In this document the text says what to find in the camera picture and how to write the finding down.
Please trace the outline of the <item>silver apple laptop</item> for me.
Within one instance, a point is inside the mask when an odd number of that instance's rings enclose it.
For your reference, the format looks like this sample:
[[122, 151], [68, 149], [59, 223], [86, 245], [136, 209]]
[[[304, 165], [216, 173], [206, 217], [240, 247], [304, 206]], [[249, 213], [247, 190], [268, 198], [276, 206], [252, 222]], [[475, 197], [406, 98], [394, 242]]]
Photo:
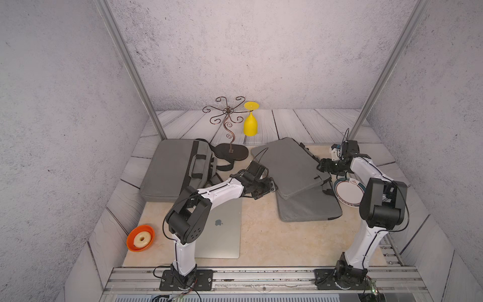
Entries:
[[200, 237], [196, 240], [196, 258], [238, 259], [242, 225], [242, 199], [234, 199], [210, 211]]

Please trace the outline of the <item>grey zippered laptop bag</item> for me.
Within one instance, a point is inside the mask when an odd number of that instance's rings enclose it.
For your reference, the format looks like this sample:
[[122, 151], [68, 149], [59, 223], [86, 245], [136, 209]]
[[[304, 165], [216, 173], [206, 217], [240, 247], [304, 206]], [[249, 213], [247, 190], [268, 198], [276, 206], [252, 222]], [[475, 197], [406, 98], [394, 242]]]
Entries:
[[186, 187], [204, 187], [215, 176], [217, 161], [205, 141], [163, 140], [147, 169], [140, 194], [146, 202], [174, 202]]

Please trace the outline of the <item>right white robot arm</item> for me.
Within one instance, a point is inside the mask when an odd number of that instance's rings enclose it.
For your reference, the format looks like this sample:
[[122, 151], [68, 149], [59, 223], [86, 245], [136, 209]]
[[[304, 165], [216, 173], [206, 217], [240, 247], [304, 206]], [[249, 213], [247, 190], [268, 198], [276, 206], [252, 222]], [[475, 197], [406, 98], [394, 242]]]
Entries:
[[403, 223], [407, 211], [407, 185], [386, 176], [372, 159], [360, 152], [357, 141], [332, 145], [331, 159], [321, 159], [317, 169], [337, 175], [357, 176], [366, 187], [359, 204], [362, 219], [353, 244], [338, 260], [334, 280], [342, 288], [362, 284], [369, 261], [381, 239]]

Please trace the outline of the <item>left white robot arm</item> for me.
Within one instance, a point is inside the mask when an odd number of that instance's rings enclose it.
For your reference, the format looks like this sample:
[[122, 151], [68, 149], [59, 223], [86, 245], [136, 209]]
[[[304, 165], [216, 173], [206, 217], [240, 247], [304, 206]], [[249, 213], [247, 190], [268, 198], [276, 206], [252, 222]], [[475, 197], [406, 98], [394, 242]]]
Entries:
[[175, 260], [171, 264], [171, 272], [175, 278], [187, 282], [195, 276], [196, 240], [205, 229], [211, 210], [231, 200], [257, 200], [274, 191], [276, 185], [269, 176], [269, 169], [256, 161], [214, 186], [198, 190], [188, 186], [183, 189], [164, 218], [171, 233], [167, 238], [174, 242]]

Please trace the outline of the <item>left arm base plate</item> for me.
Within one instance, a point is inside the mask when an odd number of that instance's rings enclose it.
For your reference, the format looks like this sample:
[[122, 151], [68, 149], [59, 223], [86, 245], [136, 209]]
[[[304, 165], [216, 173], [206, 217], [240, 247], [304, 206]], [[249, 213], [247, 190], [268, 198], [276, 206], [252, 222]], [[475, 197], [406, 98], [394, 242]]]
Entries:
[[180, 275], [175, 269], [165, 270], [161, 277], [160, 291], [211, 291], [213, 270], [194, 269], [187, 276]]

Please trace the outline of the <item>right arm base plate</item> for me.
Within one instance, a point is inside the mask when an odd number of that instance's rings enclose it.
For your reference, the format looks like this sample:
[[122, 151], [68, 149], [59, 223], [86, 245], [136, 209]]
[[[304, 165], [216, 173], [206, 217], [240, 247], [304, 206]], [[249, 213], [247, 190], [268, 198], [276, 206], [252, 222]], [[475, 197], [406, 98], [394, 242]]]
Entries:
[[340, 272], [336, 269], [315, 269], [314, 285], [318, 290], [357, 290], [369, 291], [370, 281], [367, 270], [352, 269]]

